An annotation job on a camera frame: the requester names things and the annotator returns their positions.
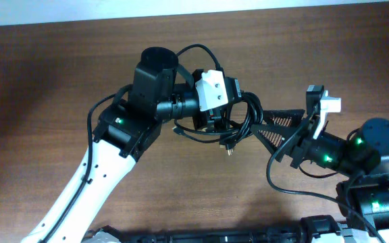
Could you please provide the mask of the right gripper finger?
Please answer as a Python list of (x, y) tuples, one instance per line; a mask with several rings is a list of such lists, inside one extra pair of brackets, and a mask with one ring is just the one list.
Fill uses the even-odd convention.
[(304, 109), (264, 110), (263, 121), (268, 125), (297, 127), (304, 114)]
[(251, 132), (271, 154), (274, 154), (295, 131), (296, 128), (291, 126), (267, 124), (255, 124), (251, 126)]

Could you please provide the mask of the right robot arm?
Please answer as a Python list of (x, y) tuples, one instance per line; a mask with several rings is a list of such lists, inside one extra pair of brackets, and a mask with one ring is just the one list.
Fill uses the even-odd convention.
[[(365, 230), (378, 242), (389, 232), (389, 120), (372, 118), (351, 131), (346, 138), (326, 132), (321, 115), (301, 110), (265, 111), (264, 122), (251, 132), (270, 152), (266, 179), (276, 191), (312, 196), (336, 203), (348, 225)], [(325, 194), (285, 189), (274, 184), (271, 168), (283, 156), (298, 169), (304, 161), (346, 176), (336, 186), (335, 198)]]

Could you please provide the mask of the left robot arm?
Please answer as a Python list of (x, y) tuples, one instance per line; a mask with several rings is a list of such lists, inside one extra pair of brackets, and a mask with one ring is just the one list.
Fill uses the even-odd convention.
[(238, 81), (213, 70), (188, 72), (178, 54), (145, 49), (132, 84), (107, 97), (98, 124), (87, 125), (88, 148), (75, 174), (42, 221), (23, 242), (81, 242), (119, 182), (154, 143), (162, 124), (192, 117), (211, 129), (221, 109), (241, 96)]

